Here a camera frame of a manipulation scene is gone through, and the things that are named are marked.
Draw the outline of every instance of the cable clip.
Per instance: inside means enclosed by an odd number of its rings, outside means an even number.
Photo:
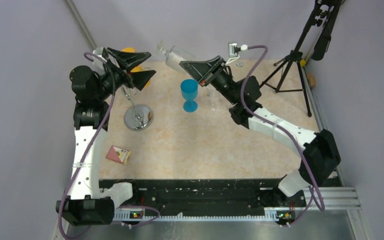
[[[274,140],[275,139],[275,133],[276,133],[276,128],[278,127],[278,125],[283,121],[282,118],[278,118],[276,119],[276,121],[274,122],[273,124],[273,127],[271,128],[271,138],[273,138]]]
[[[92,163],[82,163],[82,162],[76,162],[73,164],[73,168],[74,169],[78,169],[78,168],[91,168],[92,167]]]

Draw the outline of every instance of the small box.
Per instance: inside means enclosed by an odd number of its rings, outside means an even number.
[[[106,155],[106,158],[125,165],[127,163],[127,159],[130,156],[130,153],[131,152],[129,150],[111,146],[109,148],[108,154]]]

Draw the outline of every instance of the blue plastic goblet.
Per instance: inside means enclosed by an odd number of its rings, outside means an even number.
[[[198,96],[198,83],[193,79],[186,79],[181,82],[180,90],[182,97],[186,100],[183,104],[183,109],[192,113],[195,112],[198,108],[197,102],[195,102],[195,98]]]

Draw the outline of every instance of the white connector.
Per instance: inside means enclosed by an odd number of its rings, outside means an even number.
[[[238,46],[236,42],[229,43],[229,59],[226,61],[226,65],[233,63],[234,61],[239,59],[239,52],[235,52],[235,48]],[[240,46],[240,51],[247,51],[248,45],[243,44]]]
[[[246,50],[248,50],[248,45],[244,44],[244,45],[240,46],[240,50],[241,50],[241,51],[246,51]]]

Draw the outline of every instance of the white bracket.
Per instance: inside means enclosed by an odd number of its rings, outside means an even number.
[[[314,131],[304,129],[300,126],[296,126],[274,115],[273,113],[269,112],[266,108],[258,108],[257,110],[254,111],[254,113],[273,123],[277,123],[278,126],[282,126],[286,130],[288,130],[298,142],[299,147],[301,148],[301,151],[305,149],[304,147],[305,143],[311,143],[313,139],[316,138]],[[273,125],[265,121],[262,121],[255,116],[248,119],[248,125],[250,130],[254,130],[254,131],[263,133],[267,136],[270,136],[277,142],[291,149],[298,156],[300,155],[294,143],[289,138],[289,136],[286,135],[286,133],[284,133],[278,127],[274,127]]]
[[[72,200],[83,200],[86,195],[90,195],[92,199],[101,198],[99,190],[99,169],[102,144],[107,136],[107,131],[104,129],[99,131],[92,147],[86,155],[86,159],[83,163],[80,163],[80,159],[96,131],[92,126],[82,126],[79,130],[74,131],[76,146],[71,176],[73,176],[77,167],[80,167],[80,171],[68,191],[68,195]]]

